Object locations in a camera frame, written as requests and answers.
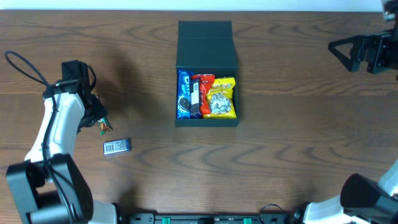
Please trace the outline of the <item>blue Oreo pack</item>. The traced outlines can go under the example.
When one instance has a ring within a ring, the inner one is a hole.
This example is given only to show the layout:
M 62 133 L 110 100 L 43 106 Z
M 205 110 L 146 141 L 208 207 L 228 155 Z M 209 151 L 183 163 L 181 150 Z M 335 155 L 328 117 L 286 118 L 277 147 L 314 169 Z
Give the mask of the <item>blue Oreo pack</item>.
M 192 73 L 186 70 L 178 71 L 177 83 L 177 119 L 190 118 L 190 80 Z

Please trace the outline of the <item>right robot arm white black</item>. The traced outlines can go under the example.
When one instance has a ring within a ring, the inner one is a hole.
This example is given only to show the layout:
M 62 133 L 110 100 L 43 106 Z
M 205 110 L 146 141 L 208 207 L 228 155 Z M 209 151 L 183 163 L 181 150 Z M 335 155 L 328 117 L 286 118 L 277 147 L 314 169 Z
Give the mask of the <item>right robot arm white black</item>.
M 397 29 L 356 35 L 328 44 L 328 50 L 350 72 L 367 62 L 367 72 L 397 69 Z M 286 223 L 397 223 L 397 163 L 373 181 L 351 175 L 339 196 L 296 208 Z

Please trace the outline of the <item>red Hacks candy bag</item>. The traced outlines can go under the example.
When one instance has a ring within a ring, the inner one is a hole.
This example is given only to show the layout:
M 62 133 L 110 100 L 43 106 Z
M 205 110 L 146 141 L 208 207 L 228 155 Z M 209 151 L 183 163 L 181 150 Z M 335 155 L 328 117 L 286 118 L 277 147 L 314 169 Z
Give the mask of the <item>red Hacks candy bag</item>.
M 196 74 L 193 75 L 194 80 L 199 80 L 199 91 L 200 91 L 200 113 L 202 115 L 210 114 L 211 110 L 208 105 L 206 95 L 209 92 L 212 84 L 215 80 L 214 74 Z

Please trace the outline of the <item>KitKat bar red green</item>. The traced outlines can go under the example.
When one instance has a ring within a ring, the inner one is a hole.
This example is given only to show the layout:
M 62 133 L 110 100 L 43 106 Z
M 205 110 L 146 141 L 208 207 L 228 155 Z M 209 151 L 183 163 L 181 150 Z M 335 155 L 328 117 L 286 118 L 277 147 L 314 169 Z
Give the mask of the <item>KitKat bar red green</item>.
M 100 135 L 104 135 L 106 132 L 113 130 L 113 127 L 110 125 L 106 116 L 99 119 L 98 124 L 100 126 Z

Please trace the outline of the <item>small blue barcode packet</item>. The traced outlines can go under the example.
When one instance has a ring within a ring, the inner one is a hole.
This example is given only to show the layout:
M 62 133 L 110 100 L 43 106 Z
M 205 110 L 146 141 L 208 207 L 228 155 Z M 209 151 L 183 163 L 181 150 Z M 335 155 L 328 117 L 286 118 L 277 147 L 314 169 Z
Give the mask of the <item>small blue barcode packet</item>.
M 103 143 L 103 155 L 112 156 L 116 154 L 122 154 L 131 150 L 130 139 L 118 139 L 114 141 L 108 141 Z

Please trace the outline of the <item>dark green box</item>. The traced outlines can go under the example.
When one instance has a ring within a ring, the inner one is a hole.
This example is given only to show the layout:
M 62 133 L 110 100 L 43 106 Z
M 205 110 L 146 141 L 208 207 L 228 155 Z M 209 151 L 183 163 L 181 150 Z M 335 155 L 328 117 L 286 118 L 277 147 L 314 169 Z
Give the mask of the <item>dark green box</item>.
M 179 21 L 176 71 L 210 73 L 216 78 L 234 77 L 233 105 L 236 119 L 178 119 L 176 127 L 236 127 L 239 111 L 238 55 L 231 21 Z

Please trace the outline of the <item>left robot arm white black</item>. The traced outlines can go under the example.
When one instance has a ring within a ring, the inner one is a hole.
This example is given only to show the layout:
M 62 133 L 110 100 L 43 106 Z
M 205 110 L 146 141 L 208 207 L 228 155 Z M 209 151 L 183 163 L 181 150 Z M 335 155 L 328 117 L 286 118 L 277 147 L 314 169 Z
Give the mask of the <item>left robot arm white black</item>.
M 23 162 L 7 169 L 23 223 L 118 222 L 116 206 L 93 199 L 73 161 L 77 134 L 108 114 L 92 94 L 93 73 L 78 60 L 62 63 L 62 79 L 43 93 L 45 114 L 32 149 Z

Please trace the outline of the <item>yellow candy bag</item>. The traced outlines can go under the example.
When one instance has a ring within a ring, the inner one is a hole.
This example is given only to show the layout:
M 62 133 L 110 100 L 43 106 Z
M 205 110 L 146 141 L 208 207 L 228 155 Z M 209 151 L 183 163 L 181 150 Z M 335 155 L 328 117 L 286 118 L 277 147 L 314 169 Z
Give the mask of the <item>yellow candy bag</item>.
M 236 119 L 233 105 L 234 77 L 216 78 L 206 94 L 210 113 L 204 114 L 205 119 Z

